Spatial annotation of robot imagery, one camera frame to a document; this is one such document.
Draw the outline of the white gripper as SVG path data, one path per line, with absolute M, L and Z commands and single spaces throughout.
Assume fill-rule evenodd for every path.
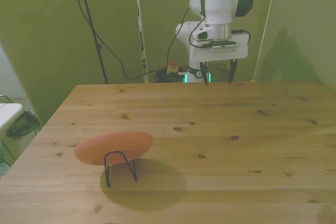
M 207 62 L 230 60 L 228 83 L 231 84 L 236 70 L 238 59 L 244 59 L 248 55 L 248 33 L 232 34 L 230 44 L 211 46 L 210 48 L 196 48 L 190 46 L 189 60 L 200 63 L 200 70 L 206 86 L 208 86 Z

